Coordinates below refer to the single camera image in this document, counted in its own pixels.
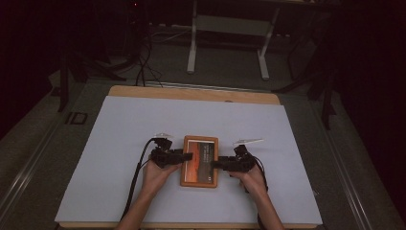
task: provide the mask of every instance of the box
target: box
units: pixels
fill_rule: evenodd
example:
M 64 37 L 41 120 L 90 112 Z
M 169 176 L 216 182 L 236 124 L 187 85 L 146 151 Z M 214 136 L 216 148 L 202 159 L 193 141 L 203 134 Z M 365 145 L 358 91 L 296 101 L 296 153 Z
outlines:
M 185 187 L 216 188 L 218 139 L 205 136 L 185 136 L 183 152 L 192 152 L 192 160 L 182 166 L 180 185 Z

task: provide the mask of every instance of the hand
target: hand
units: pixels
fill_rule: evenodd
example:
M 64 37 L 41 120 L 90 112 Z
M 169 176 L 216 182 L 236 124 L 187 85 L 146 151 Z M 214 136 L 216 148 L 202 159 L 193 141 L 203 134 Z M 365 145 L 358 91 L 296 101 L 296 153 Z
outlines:
M 141 194 L 155 196 L 164 186 L 169 175 L 178 170 L 182 164 L 159 168 L 153 161 L 148 161 L 143 170 L 143 187 Z
M 240 186 L 245 188 L 251 195 L 266 192 L 262 172 L 257 165 L 249 172 L 228 172 L 230 176 L 240 180 Z

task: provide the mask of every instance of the forearm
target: forearm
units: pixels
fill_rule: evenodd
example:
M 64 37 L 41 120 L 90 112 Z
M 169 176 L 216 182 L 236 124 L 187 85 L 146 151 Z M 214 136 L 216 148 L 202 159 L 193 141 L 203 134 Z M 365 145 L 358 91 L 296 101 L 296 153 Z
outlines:
M 272 201 L 266 192 L 258 192 L 252 195 L 257 206 L 258 214 L 262 224 L 267 230 L 282 230 L 282 222 L 275 210 Z
M 128 210 L 122 221 L 115 228 L 116 230 L 139 229 L 144 217 L 147 214 L 153 195 L 140 193 L 137 199 Z

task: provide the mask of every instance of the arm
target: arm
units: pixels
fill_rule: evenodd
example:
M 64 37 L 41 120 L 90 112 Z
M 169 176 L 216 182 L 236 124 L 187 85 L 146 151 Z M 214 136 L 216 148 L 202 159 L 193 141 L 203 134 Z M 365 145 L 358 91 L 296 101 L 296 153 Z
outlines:
M 169 175 L 179 169 L 180 166 L 179 164 L 161 169 L 155 163 L 148 161 L 144 166 L 143 187 L 131 208 L 115 229 L 139 229 L 152 200 L 164 186 Z
M 283 225 L 266 192 L 265 183 L 258 166 L 249 172 L 229 172 L 229 175 L 240 179 L 240 186 L 245 187 L 254 200 L 259 217 L 268 230 L 282 230 Z

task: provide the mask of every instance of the white paper sheet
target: white paper sheet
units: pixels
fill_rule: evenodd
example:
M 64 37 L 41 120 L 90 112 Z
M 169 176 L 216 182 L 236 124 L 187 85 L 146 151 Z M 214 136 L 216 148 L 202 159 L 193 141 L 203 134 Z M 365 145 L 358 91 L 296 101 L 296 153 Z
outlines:
M 124 97 L 106 97 L 56 221 L 119 221 L 142 150 L 161 132 L 173 136 L 172 149 L 182 149 L 186 135 L 217 137 L 219 155 L 235 155 L 239 139 L 262 138 L 246 147 L 265 167 L 282 222 L 322 223 L 283 106 Z M 147 154 L 153 148 L 151 143 Z M 142 172 L 135 194 L 141 184 Z M 175 172 L 145 222 L 255 223 L 257 210 L 237 179 L 222 170 L 215 189 L 181 187 Z

